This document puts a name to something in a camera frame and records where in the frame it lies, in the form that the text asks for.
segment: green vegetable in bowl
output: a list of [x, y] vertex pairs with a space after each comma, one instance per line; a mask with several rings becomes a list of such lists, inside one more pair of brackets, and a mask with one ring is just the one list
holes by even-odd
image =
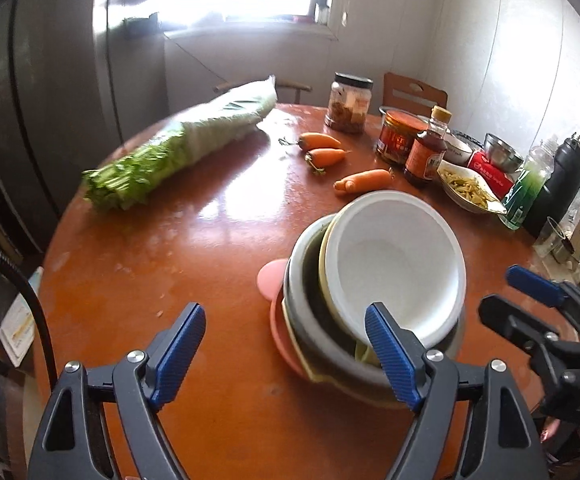
[[99, 209], [128, 209], [182, 168], [252, 131], [276, 104], [274, 77], [234, 88], [176, 115], [132, 153], [83, 172], [85, 198]]

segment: metal bolt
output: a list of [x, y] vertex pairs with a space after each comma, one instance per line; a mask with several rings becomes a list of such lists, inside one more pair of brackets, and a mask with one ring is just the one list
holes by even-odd
[[68, 374], [73, 374], [74, 372], [76, 372], [79, 368], [81, 368], [81, 363], [79, 363], [78, 361], [69, 361], [66, 365], [65, 365], [65, 371]]
[[490, 366], [496, 372], [505, 372], [508, 369], [501, 359], [494, 359], [494, 361], [490, 363]]
[[131, 363], [140, 363], [145, 359], [145, 352], [143, 350], [132, 350], [128, 354], [128, 361]]
[[425, 357], [427, 357], [428, 361], [432, 361], [435, 363], [438, 363], [439, 361], [444, 360], [443, 352], [438, 351], [438, 350], [428, 350], [427, 352], [425, 352]]

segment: chair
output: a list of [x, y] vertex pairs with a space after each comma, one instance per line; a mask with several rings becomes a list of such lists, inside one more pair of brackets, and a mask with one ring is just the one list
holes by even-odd
[[383, 104], [430, 117], [433, 106], [446, 108], [448, 94], [423, 81], [386, 72], [383, 76]]
[[[236, 88], [237, 86], [244, 85], [250, 81], [241, 81], [239, 83], [225, 82], [214, 87], [214, 92], [217, 94], [223, 94], [228, 90]], [[290, 81], [289, 79], [276, 79], [276, 88], [294, 88], [294, 104], [301, 104], [301, 92], [312, 92], [312, 87], [310, 85], [304, 85], [303, 83], [297, 83], [296, 81]]]

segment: orange carrot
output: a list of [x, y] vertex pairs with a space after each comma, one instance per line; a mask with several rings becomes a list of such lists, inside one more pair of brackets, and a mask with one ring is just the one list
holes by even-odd
[[317, 173], [325, 173], [323, 168], [332, 166], [345, 158], [346, 150], [334, 148], [316, 148], [305, 155], [305, 162], [314, 168]]
[[391, 171], [370, 170], [338, 180], [334, 183], [334, 189], [345, 193], [367, 193], [368, 191], [387, 189], [391, 183]]
[[297, 142], [288, 142], [285, 140], [285, 138], [283, 138], [279, 139], [279, 143], [284, 146], [293, 146], [297, 144], [302, 152], [309, 152], [310, 150], [315, 150], [316, 148], [341, 148], [341, 143], [334, 137], [313, 132], [306, 132], [301, 134]]

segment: tabletop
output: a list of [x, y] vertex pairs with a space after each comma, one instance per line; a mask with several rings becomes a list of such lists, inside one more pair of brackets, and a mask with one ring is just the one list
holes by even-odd
[[[263, 265], [288, 257], [309, 224], [351, 200], [334, 194], [335, 180], [387, 167], [374, 154], [379, 117], [368, 117], [365, 135], [349, 136], [324, 126], [324, 115], [324, 108], [279, 104], [254, 133], [175, 174], [146, 205], [128, 211], [99, 213], [79, 190], [45, 258], [39, 295], [59, 367], [68, 360], [86, 367], [116, 363], [169, 328], [189, 301], [205, 307], [205, 337], [177, 400], [160, 414], [195, 480], [383, 479], [411, 422], [406, 410], [367, 406], [297, 377], [276, 351], [269, 302], [257, 291]], [[112, 156], [144, 142], [161, 124]], [[297, 147], [278, 142], [308, 131], [341, 140], [350, 150], [346, 160], [316, 175]], [[533, 406], [542, 389], [527, 357], [477, 316], [484, 295], [501, 293], [562, 334], [572, 333], [557, 313], [505, 284], [508, 266], [531, 265], [531, 237], [509, 231], [496, 216], [460, 209], [440, 187], [419, 190], [400, 175], [393, 187], [439, 211], [464, 252], [467, 329], [458, 360], [503, 359]], [[42, 376], [40, 348], [35, 355]], [[106, 414], [121, 471], [132, 474], [118, 414]], [[451, 472], [461, 444], [459, 419], [440, 476]]]

